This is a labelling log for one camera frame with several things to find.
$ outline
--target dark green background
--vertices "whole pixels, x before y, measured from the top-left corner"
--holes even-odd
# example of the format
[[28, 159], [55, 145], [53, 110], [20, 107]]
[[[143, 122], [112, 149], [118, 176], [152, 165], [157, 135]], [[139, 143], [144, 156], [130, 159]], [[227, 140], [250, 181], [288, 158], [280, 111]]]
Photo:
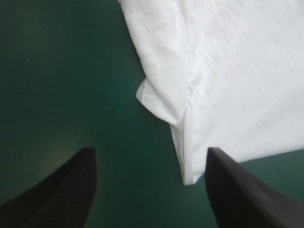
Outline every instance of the dark green background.
[[[215, 228], [184, 187], [169, 126], [135, 99], [144, 73], [117, 0], [0, 0], [0, 203], [97, 150], [88, 228]], [[304, 201], [304, 153], [245, 163]]]

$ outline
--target green surface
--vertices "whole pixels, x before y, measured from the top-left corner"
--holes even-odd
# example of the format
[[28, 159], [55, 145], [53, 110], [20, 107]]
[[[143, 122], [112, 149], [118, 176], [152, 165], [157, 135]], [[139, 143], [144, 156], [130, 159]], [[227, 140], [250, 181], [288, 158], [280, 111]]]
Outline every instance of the green surface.
[[[0, 203], [97, 150], [88, 228], [215, 228], [184, 187], [169, 126], [135, 99], [144, 73], [117, 0], [0, 0]], [[304, 201], [304, 152], [247, 162]]]

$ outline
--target white cloth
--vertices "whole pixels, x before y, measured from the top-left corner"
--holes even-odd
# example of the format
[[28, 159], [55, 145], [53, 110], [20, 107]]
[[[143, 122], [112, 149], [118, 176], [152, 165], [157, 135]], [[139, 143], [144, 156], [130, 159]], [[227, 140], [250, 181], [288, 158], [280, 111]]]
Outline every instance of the white cloth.
[[238, 162], [304, 147], [303, 0], [121, 0], [146, 79], [138, 100], [170, 124], [184, 184], [208, 147]]

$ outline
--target white t-shirt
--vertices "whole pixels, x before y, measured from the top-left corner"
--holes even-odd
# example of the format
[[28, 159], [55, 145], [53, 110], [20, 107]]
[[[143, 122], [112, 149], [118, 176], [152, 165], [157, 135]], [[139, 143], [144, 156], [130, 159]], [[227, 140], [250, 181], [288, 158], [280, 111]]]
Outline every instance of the white t-shirt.
[[121, 0], [146, 79], [138, 100], [170, 124], [185, 185], [208, 147], [238, 162], [304, 147], [303, 0]]

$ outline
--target shirt sleeve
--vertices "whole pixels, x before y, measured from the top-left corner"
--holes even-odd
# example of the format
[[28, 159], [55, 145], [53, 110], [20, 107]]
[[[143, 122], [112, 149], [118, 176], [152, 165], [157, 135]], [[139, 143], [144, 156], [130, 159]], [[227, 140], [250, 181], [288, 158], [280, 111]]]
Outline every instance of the shirt sleeve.
[[187, 32], [179, 0], [120, 0], [146, 79], [137, 99], [178, 126], [187, 105]]

